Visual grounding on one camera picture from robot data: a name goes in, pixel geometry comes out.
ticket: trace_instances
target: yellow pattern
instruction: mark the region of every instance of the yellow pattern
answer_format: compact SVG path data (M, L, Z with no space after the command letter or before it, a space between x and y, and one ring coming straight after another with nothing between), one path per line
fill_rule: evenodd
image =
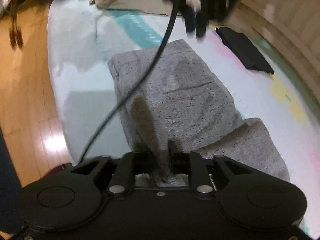
M278 76L273 75L272 79L271 94L279 101L289 103L292 116L298 122L304 122L307 119L307 114L299 105L297 97L285 87Z

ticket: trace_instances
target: round black disc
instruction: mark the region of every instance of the round black disc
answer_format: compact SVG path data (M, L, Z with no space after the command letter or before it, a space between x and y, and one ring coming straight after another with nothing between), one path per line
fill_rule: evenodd
M26 186L17 198L21 218L32 228L55 231L74 227L101 206L102 196L88 176L66 172Z
M305 195L290 183L270 178L235 176L219 194L228 217L248 228L271 231L300 222L307 207Z

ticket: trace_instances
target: black cable bundle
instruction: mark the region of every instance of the black cable bundle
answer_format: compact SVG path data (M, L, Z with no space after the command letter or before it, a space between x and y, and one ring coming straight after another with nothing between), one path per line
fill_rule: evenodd
M146 80L146 78L148 78L148 76L151 74L151 72L155 68L162 52L164 51L165 46L168 43L169 37L171 35L172 29L173 29L173 26L174 26L174 23L176 21L177 14L179 11L179 0L172 0L172 3L173 3L173 8L172 8L170 20L168 23L168 27L167 27L167 30L165 31L161 45L160 45L152 63L150 64L150 66L146 70L146 72L144 73L143 77L133 86L133 88L128 92L128 94L118 102L118 104L113 108L113 110L108 114L108 116L104 119L104 121L97 128L95 133L91 136L89 142L87 143L87 145L85 146L85 148L81 154L81 157L79 159L78 164L83 162L83 160L84 160L85 156L87 155L89 149L91 148L92 144L95 142L95 140L100 135L100 133L103 131L103 129L106 127L106 125L115 116L116 112L118 112L118 110L125 105L125 103L137 91L137 89L140 87L140 85Z

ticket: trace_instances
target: wooden floor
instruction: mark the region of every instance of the wooden floor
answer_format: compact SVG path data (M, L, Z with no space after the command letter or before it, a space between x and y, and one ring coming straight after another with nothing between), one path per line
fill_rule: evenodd
M0 125L22 186L71 161L49 78L48 10L34 4L20 10L23 51L10 47L10 19L0 21Z

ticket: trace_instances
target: metal screw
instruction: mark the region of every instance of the metal screw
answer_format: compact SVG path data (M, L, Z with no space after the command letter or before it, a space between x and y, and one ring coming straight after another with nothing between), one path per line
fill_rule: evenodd
M163 197L165 195L165 192L164 191L159 191L157 192L157 196L158 197Z
M122 192L124 192L124 187L122 187L121 185L113 185L109 188L109 191L114 193L114 194L120 194Z
M197 187L197 191L200 192L200 193L204 193L204 194L207 194L207 193L210 193L213 191L213 188L209 185L200 185Z
M30 235L24 236L23 240L34 240L34 238Z

